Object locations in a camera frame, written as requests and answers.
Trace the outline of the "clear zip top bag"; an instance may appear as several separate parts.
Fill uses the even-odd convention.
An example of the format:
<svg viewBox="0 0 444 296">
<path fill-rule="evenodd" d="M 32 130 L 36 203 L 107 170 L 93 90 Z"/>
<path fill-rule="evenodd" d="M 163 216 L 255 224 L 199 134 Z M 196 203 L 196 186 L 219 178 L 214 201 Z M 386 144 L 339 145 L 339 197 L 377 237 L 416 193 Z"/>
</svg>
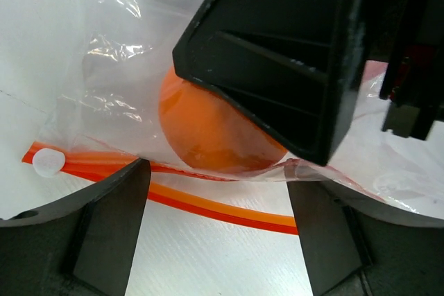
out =
<svg viewBox="0 0 444 296">
<path fill-rule="evenodd" d="M 135 159 L 210 182 L 326 181 L 443 227 L 443 0 L 80 0 L 43 149 L 92 181 Z"/>
</svg>

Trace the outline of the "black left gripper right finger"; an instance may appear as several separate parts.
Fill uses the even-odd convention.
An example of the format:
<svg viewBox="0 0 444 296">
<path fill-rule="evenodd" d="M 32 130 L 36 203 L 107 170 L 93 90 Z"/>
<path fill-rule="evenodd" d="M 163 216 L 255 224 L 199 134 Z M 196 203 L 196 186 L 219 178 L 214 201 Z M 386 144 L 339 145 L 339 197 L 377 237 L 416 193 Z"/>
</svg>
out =
<svg viewBox="0 0 444 296">
<path fill-rule="evenodd" d="M 314 295 L 443 294 L 443 220 L 293 167 L 286 179 Z"/>
</svg>

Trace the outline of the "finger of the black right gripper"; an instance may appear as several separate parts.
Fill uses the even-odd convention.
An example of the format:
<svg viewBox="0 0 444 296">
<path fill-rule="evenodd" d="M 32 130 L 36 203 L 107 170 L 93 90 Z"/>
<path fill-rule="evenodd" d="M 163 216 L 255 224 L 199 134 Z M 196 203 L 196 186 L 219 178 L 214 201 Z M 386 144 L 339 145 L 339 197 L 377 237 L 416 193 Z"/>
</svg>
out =
<svg viewBox="0 0 444 296">
<path fill-rule="evenodd" d="M 364 0 L 204 0 L 176 73 L 296 157 L 325 166 L 350 128 L 368 45 Z"/>
</svg>

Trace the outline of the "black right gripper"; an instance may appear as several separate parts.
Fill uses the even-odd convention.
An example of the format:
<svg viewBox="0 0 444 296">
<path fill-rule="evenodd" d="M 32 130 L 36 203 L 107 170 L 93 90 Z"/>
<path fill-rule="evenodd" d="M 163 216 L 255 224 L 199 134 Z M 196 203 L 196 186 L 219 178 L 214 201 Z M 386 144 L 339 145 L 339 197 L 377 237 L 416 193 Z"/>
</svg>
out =
<svg viewBox="0 0 444 296">
<path fill-rule="evenodd" d="M 382 131 L 427 140 L 443 120 L 443 0 L 362 0 L 368 60 L 387 65 Z"/>
</svg>

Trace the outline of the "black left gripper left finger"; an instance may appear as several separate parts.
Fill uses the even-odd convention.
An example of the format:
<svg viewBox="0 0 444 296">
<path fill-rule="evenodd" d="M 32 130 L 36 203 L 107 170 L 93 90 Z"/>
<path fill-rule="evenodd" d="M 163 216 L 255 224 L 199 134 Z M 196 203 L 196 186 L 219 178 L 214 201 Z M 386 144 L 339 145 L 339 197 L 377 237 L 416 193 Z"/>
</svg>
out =
<svg viewBox="0 0 444 296">
<path fill-rule="evenodd" d="M 124 295 L 151 181 L 138 159 L 1 221 L 2 295 Z"/>
</svg>

